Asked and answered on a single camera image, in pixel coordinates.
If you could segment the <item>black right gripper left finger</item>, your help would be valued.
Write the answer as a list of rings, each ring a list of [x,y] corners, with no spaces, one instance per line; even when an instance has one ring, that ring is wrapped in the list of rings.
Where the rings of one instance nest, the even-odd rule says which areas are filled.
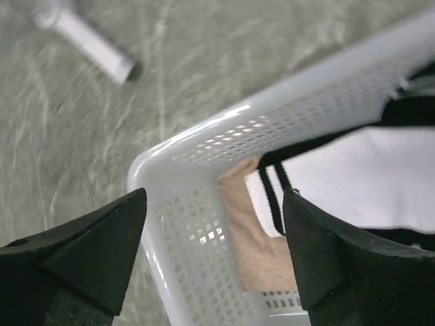
[[[111,325],[147,212],[143,188],[1,247],[2,325]]]

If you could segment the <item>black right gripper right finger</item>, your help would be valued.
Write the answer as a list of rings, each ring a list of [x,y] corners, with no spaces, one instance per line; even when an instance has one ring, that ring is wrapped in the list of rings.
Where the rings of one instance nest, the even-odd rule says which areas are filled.
[[[285,236],[312,325],[433,325],[434,237],[366,231],[285,190]]]

